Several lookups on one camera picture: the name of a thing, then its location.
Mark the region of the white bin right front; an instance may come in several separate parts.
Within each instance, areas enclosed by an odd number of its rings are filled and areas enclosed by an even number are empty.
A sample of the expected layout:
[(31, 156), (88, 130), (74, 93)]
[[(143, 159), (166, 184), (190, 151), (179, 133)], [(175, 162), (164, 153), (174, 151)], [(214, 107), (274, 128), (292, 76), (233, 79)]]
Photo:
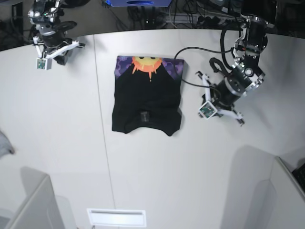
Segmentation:
[(244, 227), (246, 229), (305, 227), (305, 193), (281, 158), (274, 159), (270, 178), (256, 185)]

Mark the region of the black keyboard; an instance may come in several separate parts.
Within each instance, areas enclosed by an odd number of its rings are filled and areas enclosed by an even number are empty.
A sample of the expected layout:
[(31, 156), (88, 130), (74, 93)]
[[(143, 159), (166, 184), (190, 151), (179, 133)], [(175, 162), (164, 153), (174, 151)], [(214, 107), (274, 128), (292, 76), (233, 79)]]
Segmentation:
[(292, 172), (293, 176), (297, 180), (298, 184), (302, 188), (302, 190), (305, 190), (305, 164), (300, 166), (298, 169), (295, 169)]

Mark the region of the white bin left front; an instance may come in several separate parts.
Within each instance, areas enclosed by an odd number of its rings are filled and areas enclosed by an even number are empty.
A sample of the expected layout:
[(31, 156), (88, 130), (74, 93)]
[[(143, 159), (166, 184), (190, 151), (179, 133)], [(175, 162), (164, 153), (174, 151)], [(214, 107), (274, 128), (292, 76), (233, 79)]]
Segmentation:
[(47, 173), (30, 168), (0, 170), (2, 229), (75, 229), (67, 198), (55, 194)]

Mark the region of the blue box at top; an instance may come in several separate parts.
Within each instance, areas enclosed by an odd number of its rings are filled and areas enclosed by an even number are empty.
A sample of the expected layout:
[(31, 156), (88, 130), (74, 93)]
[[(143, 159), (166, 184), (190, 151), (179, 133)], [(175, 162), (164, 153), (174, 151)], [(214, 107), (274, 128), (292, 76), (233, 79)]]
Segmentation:
[(171, 0), (105, 0), (105, 2), (113, 7), (168, 7)]

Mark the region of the black T-shirt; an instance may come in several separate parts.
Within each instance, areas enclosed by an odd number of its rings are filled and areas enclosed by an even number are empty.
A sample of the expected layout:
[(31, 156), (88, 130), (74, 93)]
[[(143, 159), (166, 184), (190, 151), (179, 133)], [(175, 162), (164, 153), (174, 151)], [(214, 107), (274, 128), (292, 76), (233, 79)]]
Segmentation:
[(112, 130), (128, 134), (146, 127), (167, 136), (177, 132), (183, 67), (183, 59), (118, 56)]

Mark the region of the grey cloth at left edge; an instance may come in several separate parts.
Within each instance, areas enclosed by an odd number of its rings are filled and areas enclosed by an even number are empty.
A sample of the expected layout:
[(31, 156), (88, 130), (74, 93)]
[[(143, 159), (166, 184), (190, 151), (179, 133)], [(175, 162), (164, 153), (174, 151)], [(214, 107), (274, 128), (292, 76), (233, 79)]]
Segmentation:
[(15, 154), (15, 150), (3, 132), (0, 132), (0, 157)]

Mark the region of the white bin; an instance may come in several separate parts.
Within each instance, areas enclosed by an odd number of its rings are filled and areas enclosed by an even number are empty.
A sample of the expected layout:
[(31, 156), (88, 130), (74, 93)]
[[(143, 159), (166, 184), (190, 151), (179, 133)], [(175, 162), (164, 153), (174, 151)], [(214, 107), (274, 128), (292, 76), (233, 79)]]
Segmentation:
[(256, 185), (244, 227), (246, 229), (305, 227), (305, 193), (281, 158), (274, 159), (270, 178)]
[(2, 229), (75, 229), (67, 198), (55, 194), (47, 173), (30, 168), (0, 170)]

